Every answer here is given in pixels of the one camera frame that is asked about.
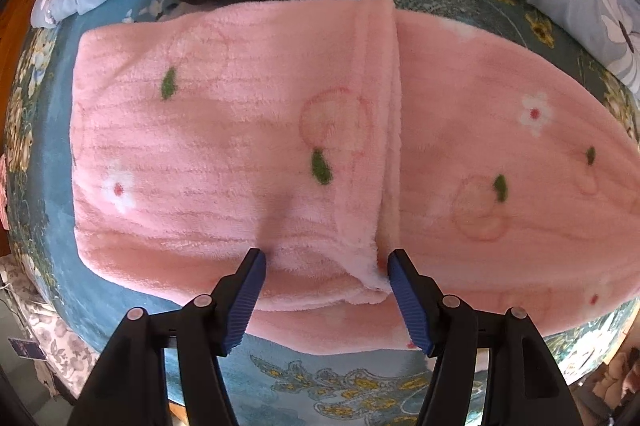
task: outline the beige floral fabric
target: beige floral fabric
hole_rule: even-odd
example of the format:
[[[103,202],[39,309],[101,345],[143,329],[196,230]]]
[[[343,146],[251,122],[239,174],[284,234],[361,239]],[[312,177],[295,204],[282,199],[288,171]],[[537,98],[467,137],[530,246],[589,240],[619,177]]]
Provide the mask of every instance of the beige floral fabric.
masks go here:
[[[78,397],[98,354],[68,329],[55,309],[39,293],[23,269],[23,259],[0,258],[0,278],[28,324],[33,339],[47,356],[53,372]]]

